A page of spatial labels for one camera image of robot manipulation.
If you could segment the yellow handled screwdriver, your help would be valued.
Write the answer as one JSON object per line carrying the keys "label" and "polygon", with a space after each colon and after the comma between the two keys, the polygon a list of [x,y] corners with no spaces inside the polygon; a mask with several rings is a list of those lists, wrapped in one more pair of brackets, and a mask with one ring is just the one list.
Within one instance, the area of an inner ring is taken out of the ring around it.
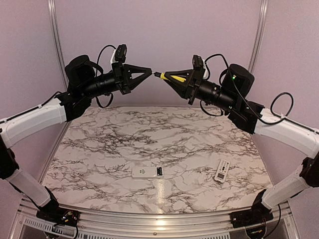
{"label": "yellow handled screwdriver", "polygon": [[[156,76],[156,77],[158,77],[160,79],[168,80],[168,78],[164,75],[164,73],[154,72],[153,74],[154,74],[154,76]],[[173,78],[173,79],[175,79],[175,80],[177,80],[179,82],[182,82],[182,83],[186,81],[186,78],[180,77],[180,76],[171,76],[171,78]]]}

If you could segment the large white remote control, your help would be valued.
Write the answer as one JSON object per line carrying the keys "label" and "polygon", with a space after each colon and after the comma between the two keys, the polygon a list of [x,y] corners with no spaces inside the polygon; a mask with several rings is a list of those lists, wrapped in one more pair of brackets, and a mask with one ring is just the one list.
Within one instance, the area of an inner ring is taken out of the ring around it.
{"label": "large white remote control", "polygon": [[134,167],[132,169],[134,179],[155,179],[163,177],[163,168],[160,166]]}

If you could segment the small white remote control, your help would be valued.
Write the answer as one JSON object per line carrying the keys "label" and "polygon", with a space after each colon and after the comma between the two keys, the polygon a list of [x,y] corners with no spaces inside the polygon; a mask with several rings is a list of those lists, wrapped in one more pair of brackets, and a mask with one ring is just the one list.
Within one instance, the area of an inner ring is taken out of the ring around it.
{"label": "small white remote control", "polygon": [[220,163],[217,167],[217,171],[214,177],[214,180],[220,183],[224,183],[226,180],[226,176],[228,174],[228,170],[230,167],[230,162],[227,160],[220,160]]}

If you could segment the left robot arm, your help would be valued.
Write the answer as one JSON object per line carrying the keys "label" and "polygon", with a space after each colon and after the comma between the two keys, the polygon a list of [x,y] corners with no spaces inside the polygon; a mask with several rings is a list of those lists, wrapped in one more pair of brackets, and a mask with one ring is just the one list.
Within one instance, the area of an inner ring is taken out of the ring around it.
{"label": "left robot arm", "polygon": [[74,58],[66,67],[67,91],[56,93],[48,101],[0,121],[0,177],[9,182],[37,205],[51,221],[63,217],[57,199],[30,174],[22,171],[11,149],[17,142],[47,127],[81,117],[92,99],[112,95],[115,91],[129,94],[152,74],[150,68],[125,63],[124,57],[111,61],[112,70],[104,73],[89,56]]}

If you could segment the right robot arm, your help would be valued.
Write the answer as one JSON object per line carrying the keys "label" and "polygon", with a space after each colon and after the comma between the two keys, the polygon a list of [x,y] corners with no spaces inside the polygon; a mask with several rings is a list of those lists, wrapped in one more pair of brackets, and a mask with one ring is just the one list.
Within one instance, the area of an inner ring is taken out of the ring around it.
{"label": "right robot arm", "polygon": [[266,215],[266,210],[309,187],[318,187],[319,131],[277,115],[263,105],[246,101],[254,76],[242,66],[231,64],[224,70],[221,85],[208,81],[206,72],[204,67],[195,66],[190,70],[157,73],[156,76],[165,80],[189,104],[199,99],[214,105],[222,109],[238,129],[275,139],[306,155],[293,173],[258,194],[247,212],[247,219],[257,223]]}

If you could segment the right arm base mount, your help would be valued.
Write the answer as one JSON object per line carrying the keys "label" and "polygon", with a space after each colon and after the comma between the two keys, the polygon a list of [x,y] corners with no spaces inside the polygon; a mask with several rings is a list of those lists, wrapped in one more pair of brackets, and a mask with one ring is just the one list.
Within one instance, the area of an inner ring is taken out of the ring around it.
{"label": "right arm base mount", "polygon": [[230,214],[230,220],[233,228],[262,224],[266,221],[272,220],[273,218],[274,216],[271,211],[262,212],[261,210],[253,209],[232,212]]}

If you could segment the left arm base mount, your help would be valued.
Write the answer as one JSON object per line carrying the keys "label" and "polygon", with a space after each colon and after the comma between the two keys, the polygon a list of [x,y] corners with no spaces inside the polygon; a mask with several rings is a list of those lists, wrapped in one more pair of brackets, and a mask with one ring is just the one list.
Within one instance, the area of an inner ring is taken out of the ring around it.
{"label": "left arm base mount", "polygon": [[75,227],[79,220],[79,211],[66,208],[58,208],[53,212],[37,211],[36,217],[55,223]]}

